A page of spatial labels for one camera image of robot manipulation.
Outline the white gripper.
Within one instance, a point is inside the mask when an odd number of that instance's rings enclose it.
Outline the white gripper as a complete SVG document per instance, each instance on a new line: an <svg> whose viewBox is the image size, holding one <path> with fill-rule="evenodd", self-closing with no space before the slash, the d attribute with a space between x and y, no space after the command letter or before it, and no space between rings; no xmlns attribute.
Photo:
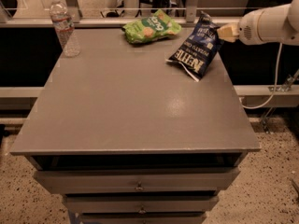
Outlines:
<svg viewBox="0 0 299 224"><path fill-rule="evenodd" d="M219 39L234 43L239 38L242 43L248 46L263 44L258 32L259 19L263 13L263 9L254 10L246 14L239 21L239 24L223 25L217 30Z"/></svg>

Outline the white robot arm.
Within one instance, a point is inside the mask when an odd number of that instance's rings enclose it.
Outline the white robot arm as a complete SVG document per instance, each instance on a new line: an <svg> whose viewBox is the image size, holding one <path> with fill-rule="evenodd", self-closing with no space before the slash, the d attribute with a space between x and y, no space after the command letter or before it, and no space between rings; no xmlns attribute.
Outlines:
<svg viewBox="0 0 299 224"><path fill-rule="evenodd" d="M299 0L289 4L251 11L239 22L223 25L217 30L220 39L245 45L278 42L299 45Z"/></svg>

